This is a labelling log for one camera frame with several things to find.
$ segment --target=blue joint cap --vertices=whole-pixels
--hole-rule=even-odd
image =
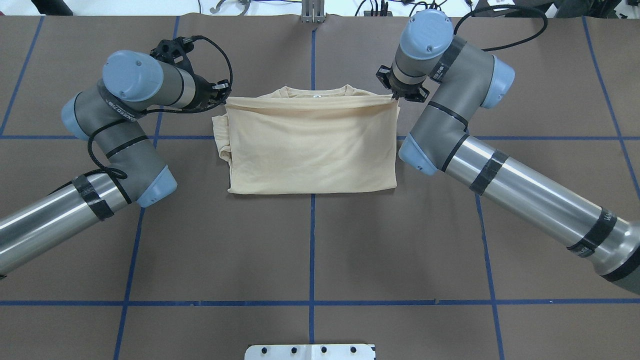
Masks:
[[[155,95],[164,79],[158,61],[143,53],[120,50],[102,67],[102,80],[110,93],[125,101],[144,101]]]
[[[151,185],[142,193],[142,196],[136,202],[138,205],[146,208],[165,198],[178,188],[173,175],[169,171],[169,166],[164,166],[160,174],[156,176]]]
[[[80,95],[80,93],[77,93],[76,96],[71,98],[71,100],[62,107],[62,123],[70,133],[76,136],[76,138],[87,141],[89,140],[89,135],[85,134],[80,128],[78,119],[76,118],[76,99],[78,98],[78,95]]]
[[[414,60],[440,56],[453,41],[453,25],[444,12],[428,9],[417,12],[400,35],[400,48]]]
[[[438,168],[431,162],[431,160],[424,154],[424,151],[420,148],[417,142],[413,139],[411,134],[407,135],[404,139],[398,156],[407,164],[415,167],[427,175],[433,175],[438,172]]]
[[[515,78],[516,72],[513,68],[493,55],[493,76],[491,77],[489,91],[486,93],[481,106],[490,109],[498,105],[498,102],[502,100],[509,88],[511,88]]]

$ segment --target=brown work surface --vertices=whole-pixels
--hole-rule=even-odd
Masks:
[[[147,52],[174,31],[205,35],[229,55],[235,96],[345,84],[384,94],[375,73],[390,65],[406,20],[0,17],[0,217],[94,168],[60,110],[113,51]],[[470,132],[637,220],[639,24],[552,19],[536,40],[497,52],[516,80]],[[460,35],[490,47],[539,26],[475,18]],[[205,79],[228,77],[206,43],[190,57]],[[404,136],[424,104],[400,106]],[[380,359],[637,358],[629,319],[640,297],[442,173],[398,160],[393,190],[229,194],[211,130],[223,112],[140,121],[178,190],[0,281],[1,358],[242,359],[248,345],[309,341],[374,343]]]

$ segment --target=folded t-shirt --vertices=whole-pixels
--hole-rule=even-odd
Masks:
[[[396,124],[391,95],[346,85],[283,87],[258,98],[229,97],[213,117],[230,193],[351,193],[396,187]]]

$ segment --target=metal bracket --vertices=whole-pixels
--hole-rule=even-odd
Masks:
[[[370,344],[252,345],[244,360],[376,360]]]
[[[222,4],[225,2],[226,0],[220,0],[218,2],[218,4],[216,5],[215,8],[211,8],[209,9],[209,11],[212,14],[218,13],[220,12],[220,8],[222,7]],[[242,16],[244,14],[246,14],[247,11],[249,11],[249,6],[251,5],[251,0],[238,0],[238,3],[242,6],[244,6],[242,12],[240,14],[238,14],[238,16]]]
[[[302,0],[302,22],[324,22],[324,0]]]

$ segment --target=cable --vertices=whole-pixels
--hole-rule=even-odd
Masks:
[[[234,71],[233,71],[233,69],[231,69],[231,61],[229,61],[229,57],[224,52],[224,50],[220,46],[218,46],[215,42],[213,42],[210,38],[207,38],[207,37],[202,36],[202,35],[195,35],[195,36],[192,36],[191,39],[193,39],[194,42],[196,42],[197,40],[205,40],[206,42],[208,42],[211,45],[213,45],[216,49],[218,49],[220,54],[222,54],[222,56],[225,58],[225,61],[227,62],[227,67],[229,68],[229,89],[230,90],[227,92],[227,94],[226,94],[226,96],[224,98],[220,99],[218,102],[216,102],[214,104],[211,104],[210,106],[207,106],[206,108],[192,109],[192,110],[152,109],[152,110],[142,111],[143,114],[147,115],[147,114],[150,114],[150,113],[174,113],[174,114],[203,113],[205,111],[209,111],[209,110],[215,108],[216,106],[219,106],[219,105],[223,104],[227,100],[227,97],[229,97],[229,94],[231,93],[231,86],[234,83]]]
[[[434,9],[434,10],[440,10],[442,11],[442,5],[444,5],[444,3],[446,3],[448,0],[444,0],[442,1],[440,4],[436,3],[436,0],[433,0],[433,2],[431,2],[431,4],[429,4],[429,9]]]
[[[127,193],[124,191],[124,189],[120,186],[120,184],[118,183],[118,180],[124,180],[126,178],[128,178],[129,176],[127,175],[126,172],[120,170],[119,168],[112,168],[112,167],[107,167],[104,166],[100,160],[98,160],[98,158],[95,157],[95,154],[93,153],[93,141],[95,140],[95,137],[105,131],[106,129],[109,129],[110,127],[116,126],[116,125],[120,125],[124,122],[127,122],[126,119],[120,119],[117,121],[114,121],[110,124],[107,124],[105,126],[102,126],[101,128],[99,128],[98,130],[94,131],[90,136],[89,136],[89,140],[86,142],[86,149],[87,152],[89,153],[89,158],[91,158],[91,161],[93,161],[93,163],[98,167],[95,170],[91,170],[89,172],[85,172],[83,175],[84,176],[89,176],[89,175],[94,175],[94,174],[107,174],[111,180],[113,180],[114,183],[116,183],[116,186],[118,187],[118,189],[120,190],[120,193],[122,193],[122,195],[124,196],[125,200],[127,201],[128,204],[131,203],[131,200],[129,198],[129,196],[127,195]],[[51,195],[54,192],[57,192],[58,190],[65,188],[69,185],[71,185],[73,182],[69,181],[67,183],[65,183],[64,185],[60,186],[59,188],[53,190],[51,193],[49,193],[49,195]]]
[[[413,8],[411,9],[411,12],[409,13],[409,17],[412,17],[412,16],[413,16],[413,12],[415,11],[415,8],[416,8],[416,7],[418,7],[418,5],[420,5],[420,4],[424,5],[424,8],[425,8],[425,9],[428,9],[428,8],[429,8],[429,5],[428,5],[426,2],[424,2],[424,1],[419,1],[419,2],[415,3],[415,5],[413,6]]]
[[[385,1],[385,0],[380,0],[381,1],[381,6],[380,6],[380,16],[387,16],[389,13],[389,2]]]
[[[360,8],[362,7],[362,5],[364,5],[364,3],[366,3],[367,0],[362,0],[362,2],[360,3],[360,5],[358,5],[358,8],[356,9],[356,13],[354,16],[358,16],[358,13],[360,12]]]
[[[462,17],[462,19],[460,19],[460,21],[458,21],[456,27],[453,29],[453,33],[454,35],[458,33],[458,29],[460,28],[460,25],[462,25],[462,23],[467,20],[470,16],[473,16],[477,13],[481,13],[481,12],[485,12],[488,10],[494,10],[494,9],[516,9],[516,10],[521,10],[523,12],[529,12],[531,14],[534,14],[536,17],[539,17],[542,19],[543,21],[543,25],[542,28],[535,34],[533,34],[532,36],[520,40],[520,41],[516,41],[516,42],[512,42],[510,44],[507,45],[503,45],[503,46],[497,46],[497,47],[488,47],[486,49],[482,49],[483,51],[496,51],[496,50],[502,50],[502,49],[507,49],[508,47],[513,47],[516,45],[520,45],[520,44],[524,44],[528,41],[531,41],[535,38],[537,38],[538,36],[540,36],[543,32],[545,32],[545,30],[547,29],[547,26],[549,24],[549,20],[547,19],[547,16],[545,15],[545,13],[543,13],[541,10],[536,9],[536,8],[531,8],[528,6],[520,6],[520,5],[494,5],[494,6],[487,6],[485,8],[476,8],[475,10],[472,10],[471,12],[469,12],[468,14],[466,14],[465,16]]]

